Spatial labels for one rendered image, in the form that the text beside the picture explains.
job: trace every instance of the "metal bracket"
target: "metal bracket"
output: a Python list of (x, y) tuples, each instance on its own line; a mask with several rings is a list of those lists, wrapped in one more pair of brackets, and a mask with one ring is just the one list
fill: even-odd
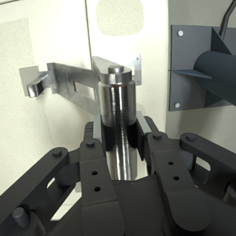
[[(182, 111), (205, 108), (207, 90), (196, 83), (188, 71), (193, 70), (197, 58), (211, 50), (211, 26), (173, 25), (171, 42), (171, 79), (169, 110)], [(231, 52), (236, 55), (236, 29), (227, 28), (224, 38)], [(187, 73), (173, 72), (186, 70)], [(222, 100), (209, 107), (230, 106)]]
[[(141, 85), (141, 55), (133, 55), (122, 64), (135, 66), (133, 79), (136, 80), (136, 85)], [(60, 94), (93, 115), (101, 114), (98, 83), (100, 80), (109, 79), (111, 73), (108, 72), (108, 67), (113, 65), (118, 64), (100, 57), (93, 57), (93, 70), (48, 63), (48, 71), (41, 72), (33, 82), (27, 85), (29, 97), (38, 97), (44, 89), (50, 87), (52, 94)], [(124, 78), (125, 72), (128, 71), (131, 69), (125, 68), (120, 76)], [(94, 89), (95, 99), (77, 92), (75, 83)]]

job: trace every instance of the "shiny metal cylinder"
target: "shiny metal cylinder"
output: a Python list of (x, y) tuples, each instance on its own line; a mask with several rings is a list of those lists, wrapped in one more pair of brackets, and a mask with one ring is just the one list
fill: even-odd
[(106, 153), (111, 178), (134, 180), (137, 176), (137, 150), (130, 145), (127, 131), (136, 122), (135, 81), (99, 82), (99, 96), (103, 125), (112, 127), (115, 133), (115, 144)]

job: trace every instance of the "black cable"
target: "black cable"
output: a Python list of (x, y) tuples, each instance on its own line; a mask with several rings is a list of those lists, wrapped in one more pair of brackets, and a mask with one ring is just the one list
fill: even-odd
[(223, 18), (223, 21), (222, 21), (222, 26), (221, 26), (221, 30), (220, 30), (220, 36), (221, 36), (222, 39), (224, 39), (230, 15), (234, 11), (235, 7), (236, 7), (236, 0), (233, 0), (230, 7), (226, 11), (226, 13), (224, 15), (224, 18)]

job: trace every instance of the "gray mounting plate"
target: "gray mounting plate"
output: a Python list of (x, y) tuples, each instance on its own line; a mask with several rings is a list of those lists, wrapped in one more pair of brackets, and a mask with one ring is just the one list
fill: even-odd
[[(172, 25), (171, 71), (193, 69), (195, 61), (204, 52), (211, 49), (211, 26)], [(224, 41), (236, 55), (236, 29), (227, 28)], [(191, 75), (181, 75), (171, 72), (169, 111), (200, 109), (205, 107), (206, 89), (198, 85)], [(210, 107), (230, 106), (223, 100)]]

